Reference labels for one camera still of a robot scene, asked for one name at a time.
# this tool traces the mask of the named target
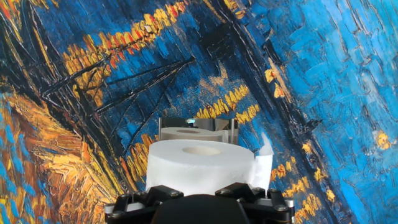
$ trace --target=canvas print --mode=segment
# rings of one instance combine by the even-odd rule
[[[398,1],[0,0],[0,223],[104,223],[160,117],[269,136],[296,222],[397,223]]]

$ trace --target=orange brushstroke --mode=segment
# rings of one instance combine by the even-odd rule
[[[315,216],[315,212],[321,207],[321,202],[314,194],[309,194],[306,200],[303,200],[302,208],[295,213],[296,223],[302,224],[303,219],[308,220],[310,216]]]
[[[109,55],[111,57],[109,64],[113,69],[116,69],[121,60],[126,60],[124,50],[132,55],[134,54],[133,49],[140,50],[146,47],[147,44],[152,43],[162,29],[171,26],[172,23],[177,21],[176,18],[178,15],[185,12],[185,3],[176,2],[174,5],[166,4],[165,8],[167,12],[164,9],[156,9],[154,15],[144,14],[144,20],[133,24],[130,32],[117,32],[115,34],[100,32],[98,34],[101,39],[99,46],[95,46],[90,35],[83,37],[88,50],[84,51],[83,48],[77,45],[70,45],[68,53],[63,53],[64,63],[69,74],[71,75],[82,68],[100,61],[103,59],[102,55]],[[91,72],[86,72],[76,78],[76,82],[82,90],[86,90],[88,86],[90,90],[87,90],[86,93],[94,99],[97,106],[101,106],[103,104],[103,93],[101,89],[97,88],[105,78],[110,76],[111,69],[109,66],[106,66],[104,68],[95,68],[92,72],[95,72],[95,74],[89,83]]]

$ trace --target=yellow brushstroke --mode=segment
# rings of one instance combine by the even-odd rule
[[[217,13],[216,9],[211,4],[211,2],[209,2],[209,0],[203,0],[203,2],[212,11],[212,13],[217,17],[217,19],[219,19],[222,23],[226,23],[226,21]]]
[[[268,83],[272,82],[272,81],[275,79],[275,77],[276,77],[276,75],[275,75],[275,73],[272,71],[272,69],[267,69],[267,70],[264,72],[264,74],[266,75],[266,80],[267,80]]]
[[[283,97],[285,97],[284,90],[278,85],[278,83],[275,83],[274,97],[275,98],[283,98]]]
[[[238,11],[238,12],[235,12],[235,16],[237,19],[242,19],[244,17],[245,13],[246,12],[244,10]]]
[[[238,120],[239,124],[250,122],[259,111],[260,107],[258,105],[252,105],[246,111],[243,111],[243,113],[236,113],[236,119]]]
[[[194,118],[217,118],[223,113],[228,114],[230,110],[235,110],[236,104],[248,94],[249,88],[247,86],[241,85],[239,88],[235,88],[234,91],[229,91],[228,94],[225,94],[224,98],[226,103],[223,99],[218,99],[216,103],[213,103],[213,105],[209,105],[206,108],[199,109]],[[258,105],[254,105],[254,110],[252,107],[249,107],[249,110],[251,111],[251,116],[254,117],[254,112],[257,113],[260,109]]]
[[[326,177],[326,175],[321,171],[321,169],[319,169],[319,167],[317,167],[317,171],[315,171],[314,177],[315,177],[315,180],[317,180],[319,182],[324,177]]]
[[[296,223],[302,224],[303,220],[308,220],[310,216],[315,216],[315,212],[321,207],[321,201],[314,194],[309,194],[306,200],[303,200],[302,208],[295,213]]]
[[[73,73],[93,65],[103,59],[102,55],[109,55],[109,65],[98,67],[76,78],[78,86],[74,86],[74,94],[80,97],[76,89],[79,87],[91,96],[97,106],[103,104],[103,92],[100,86],[104,79],[111,74],[111,68],[126,59],[125,51],[134,54],[133,50],[140,50],[152,43],[161,30],[171,26],[177,21],[177,17],[185,12],[185,3],[176,2],[173,5],[166,4],[165,9],[156,9],[153,15],[144,14],[144,19],[135,23],[131,31],[117,32],[114,35],[100,32],[98,34],[101,44],[95,46],[90,35],[84,36],[87,50],[73,44],[68,46],[68,52],[63,53],[63,59],[68,73]]]
[[[328,196],[328,200],[331,202],[335,202],[335,194],[331,190],[326,191],[326,195]]]
[[[312,154],[312,147],[311,147],[310,143],[303,144],[302,149],[305,151],[305,153]]]
[[[305,189],[310,188],[310,184],[308,183],[308,178],[303,177],[297,181],[297,184],[293,184],[291,188],[285,190],[282,195],[284,197],[293,197],[294,194],[299,192],[305,192]]]
[[[82,220],[83,223],[102,222],[104,218],[103,205],[114,202],[116,197],[123,193],[117,178],[108,167],[108,162],[102,151],[96,149],[95,156],[93,149],[85,142],[78,143],[78,141],[83,141],[82,138],[79,138],[73,132],[65,130],[58,124],[50,116],[45,106],[39,107],[23,96],[10,96],[7,97],[6,101],[9,102],[13,111],[19,113],[24,118],[23,122],[27,122],[27,124],[35,128],[32,128],[32,130],[20,129],[20,127],[26,127],[27,125],[19,124],[18,116],[11,117],[9,111],[6,109],[0,111],[4,122],[12,124],[11,129],[15,139],[21,131],[28,131],[30,133],[31,137],[26,138],[26,144],[29,146],[28,149],[31,154],[39,162],[31,164],[24,161],[25,172],[30,172],[31,170],[35,172],[37,168],[46,174],[48,179],[47,185],[51,189],[52,200],[60,202],[60,207],[57,211],[58,216],[64,220],[70,220],[71,218],[80,217],[85,211],[90,211],[92,215],[86,216],[87,220]],[[63,148],[68,147],[68,153],[60,148],[60,146]],[[49,152],[47,149],[57,151],[59,154]],[[132,163],[130,160],[125,166],[133,170],[134,168],[131,167],[131,164],[136,164],[136,161]],[[14,177],[13,172],[8,172],[8,174],[11,180],[15,182],[12,179]],[[144,172],[140,171],[139,175],[142,178]],[[128,181],[133,188],[136,187],[132,184],[131,178]],[[32,182],[28,184],[35,187],[36,183]],[[46,196],[41,195],[38,191],[36,191],[37,196],[31,199],[32,209],[36,218],[30,216],[24,217],[25,213],[22,213],[24,194],[24,188],[20,187],[15,198],[12,198],[16,202],[17,207],[21,208],[18,211],[21,212],[22,218],[30,223],[39,223],[39,216],[52,220],[55,218],[49,216],[52,212],[49,211],[51,208],[47,205]],[[7,211],[7,214],[9,217],[12,217],[11,211]]]
[[[388,135],[384,131],[379,131],[376,138],[377,145],[381,149],[389,149],[391,142],[388,140]]]
[[[290,94],[289,89],[287,88],[284,79],[282,78],[282,75],[279,72],[278,67],[275,65],[275,63],[272,61],[271,58],[268,58],[268,62],[271,66],[272,72],[275,75],[276,80],[278,81],[284,95],[286,96],[286,100],[288,103],[292,102],[292,95]]]
[[[290,164],[290,162],[286,162],[286,170],[292,171],[292,165]]]
[[[287,161],[286,165],[280,164],[277,168],[271,171],[271,182],[276,180],[276,177],[283,178],[286,176],[286,173],[292,171],[292,163],[295,164],[294,157],[291,157],[291,162]]]

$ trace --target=blue brushstroke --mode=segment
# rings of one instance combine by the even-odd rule
[[[30,186],[30,184],[24,184],[24,189],[25,189],[26,193],[28,193],[30,196],[32,196],[32,197],[36,196],[36,191],[35,191],[35,189],[33,189],[32,186]]]
[[[24,135],[23,134],[19,134],[18,136],[18,143],[19,143],[19,149],[21,150],[21,152],[23,153],[23,155],[25,156],[25,158],[30,161],[30,154],[26,149],[26,145],[25,145],[25,139],[24,139]]]
[[[30,201],[30,197],[27,195],[25,196],[25,199],[24,199],[24,208],[25,208],[25,211],[31,217],[35,218],[35,213],[33,212],[33,209],[32,209],[32,202]]]
[[[0,209],[1,209],[1,216],[2,216],[3,223],[4,224],[11,224],[10,218],[7,215],[6,206],[4,206],[2,203],[0,203]]]
[[[10,144],[15,144],[14,136],[12,135],[11,127],[9,124],[6,126],[6,137]]]
[[[6,181],[7,190],[9,192],[12,192],[14,195],[16,195],[17,194],[17,187],[15,186],[15,184],[8,177],[7,170],[6,170],[5,166],[4,166],[4,164],[2,163],[2,161],[0,161],[0,176],[1,176],[1,178],[3,178]]]
[[[11,212],[12,212],[12,214],[16,218],[19,218],[19,212],[18,212],[17,204],[15,203],[15,201],[13,199],[10,199],[9,201],[11,203]]]

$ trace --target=textured paint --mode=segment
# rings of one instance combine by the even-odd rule
[[[0,0],[0,221],[101,223],[159,116],[275,148],[298,223],[397,223],[398,2]]]

